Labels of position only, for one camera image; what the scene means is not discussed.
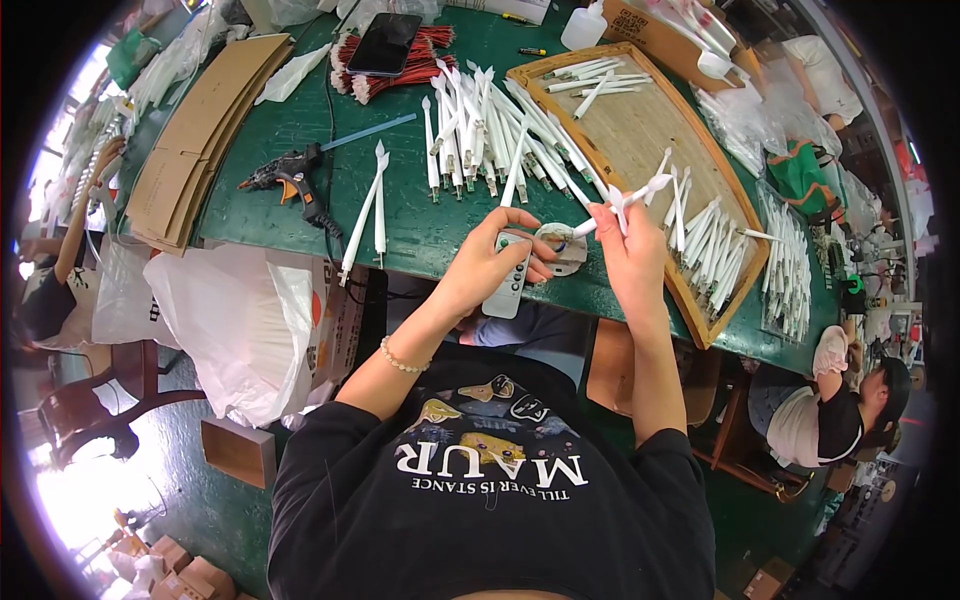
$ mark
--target worker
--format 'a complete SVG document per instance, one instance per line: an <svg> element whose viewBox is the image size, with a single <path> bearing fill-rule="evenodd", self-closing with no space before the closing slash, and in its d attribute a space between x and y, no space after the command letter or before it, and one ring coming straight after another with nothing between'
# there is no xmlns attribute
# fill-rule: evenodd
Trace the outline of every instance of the worker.
<svg viewBox="0 0 960 600"><path fill-rule="evenodd" d="M100 174L119 155L124 142L122 136L117 136L104 145L62 240L21 243L21 259L33 260L38 254L56 257L52 266L42 262L38 265L27 279L23 303L14 309L17 330L26 338L22 342L52 350L92 344L100 274L83 266L86 205L90 187L98 184Z"/></svg>
<svg viewBox="0 0 960 600"><path fill-rule="evenodd" d="M831 343L839 349L824 352ZM814 382L771 365L756 370L747 395L750 423L785 461L824 467L893 441L912 387L906 365L881 358L857 394L843 379L847 353L847 337L835 325L814 353Z"/></svg>
<svg viewBox="0 0 960 600"><path fill-rule="evenodd" d="M840 63L819 36L800 36L782 43L787 63L804 89L804 100L827 119L835 132L863 112Z"/></svg>
<svg viewBox="0 0 960 600"><path fill-rule="evenodd" d="M442 344L530 252L553 257L528 242L495 253L509 224L540 226L497 208L286 445L267 568L276 600L713 596L713 526L686 437L663 234L643 203L627 209L626 236L607 207L589 211L635 342L635 453L604 440L562 372Z"/></svg>

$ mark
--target chair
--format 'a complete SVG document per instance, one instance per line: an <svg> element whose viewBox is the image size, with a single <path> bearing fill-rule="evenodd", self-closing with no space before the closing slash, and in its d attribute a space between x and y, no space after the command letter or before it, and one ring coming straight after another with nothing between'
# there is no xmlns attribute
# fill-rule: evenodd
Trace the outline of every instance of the chair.
<svg viewBox="0 0 960 600"><path fill-rule="evenodd" d="M770 457L766 453L763 436L750 424L747 393L751 379L751 375L742 370L734 376L730 401L719 434L715 440L707 441L712 446L709 451L694 445L693 455L710 463L711 470L725 471L758 490L775 495L780 502L790 503L806 489L814 471L801 476L777 468L778 477L773 477L770 472L764 472L765 469L756 466L756 461L752 459L758 455Z"/></svg>
<svg viewBox="0 0 960 600"><path fill-rule="evenodd" d="M157 377L167 374L169 368L161 368L156 362L153 340L111 346L109 368L58 388L40 403L40 422L58 468L69 465L77 450L97 438L113 439L114 458L130 458L139 448L131 422L164 404L206 398L202 390L160 392ZM93 391L113 379L137 400L134 406L115 416Z"/></svg>

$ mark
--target smartphone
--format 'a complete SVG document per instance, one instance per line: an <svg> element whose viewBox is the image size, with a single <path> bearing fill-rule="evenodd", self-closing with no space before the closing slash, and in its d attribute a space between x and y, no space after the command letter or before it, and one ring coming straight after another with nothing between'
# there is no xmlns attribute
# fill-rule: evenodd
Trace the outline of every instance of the smartphone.
<svg viewBox="0 0 960 600"><path fill-rule="evenodd" d="M415 14L381 12L357 44L347 64L350 75L399 77L423 21Z"/></svg>

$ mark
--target shelf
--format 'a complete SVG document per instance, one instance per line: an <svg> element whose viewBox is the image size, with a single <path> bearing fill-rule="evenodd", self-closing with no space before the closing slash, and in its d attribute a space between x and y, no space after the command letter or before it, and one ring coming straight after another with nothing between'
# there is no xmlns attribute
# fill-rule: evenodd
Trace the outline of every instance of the shelf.
<svg viewBox="0 0 960 600"><path fill-rule="evenodd" d="M917 266L916 255L913 249L913 217L910 214L910 206L906 200L906 188L903 185L903 178L900 176L900 168L897 164L897 155L894 153L894 144L890 139L883 119L880 118L880 108L876 103L876 98L870 89L870 82L867 81L863 67L857 58L853 55L850 47L844 41L840 32L830 23L824 7L818 0L790 0L790 4L810 23L829 46L833 55L840 62L847 79L853 86L853 91L860 97L863 104L864 113L870 119L876 130L876 136L880 142L880 150L883 153L883 159L887 163L887 172L890 181L894 186L894 194L897 196L897 207L900 210L900 225L903 229L904 254L906 255L907 296L910 300L916 298L916 279Z"/></svg>

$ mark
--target glue gun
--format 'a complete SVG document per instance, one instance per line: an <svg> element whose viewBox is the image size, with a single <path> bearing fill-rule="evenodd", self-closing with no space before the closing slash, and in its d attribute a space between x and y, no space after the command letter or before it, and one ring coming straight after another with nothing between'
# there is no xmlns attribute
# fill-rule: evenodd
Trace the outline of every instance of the glue gun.
<svg viewBox="0 0 960 600"><path fill-rule="evenodd" d="M317 189L310 176L310 172L319 167L321 162L323 154L320 144L307 144L303 152L290 151L253 171L249 179L237 185L237 189L267 189L278 182L282 183L283 195L280 203L286 204L294 196L300 196L303 201L303 220L311 225L325 227L324 221L329 217L323 203L317 202Z"/></svg>

